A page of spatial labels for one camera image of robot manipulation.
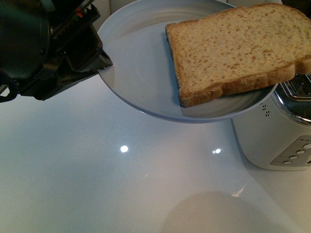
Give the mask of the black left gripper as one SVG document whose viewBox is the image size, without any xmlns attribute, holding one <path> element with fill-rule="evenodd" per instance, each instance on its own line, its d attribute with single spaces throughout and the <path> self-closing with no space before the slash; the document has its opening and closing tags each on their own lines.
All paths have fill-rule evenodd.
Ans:
<svg viewBox="0 0 311 233">
<path fill-rule="evenodd" d="M 47 100 L 113 65 L 90 0 L 0 3 L 0 98 Z"/>
</svg>

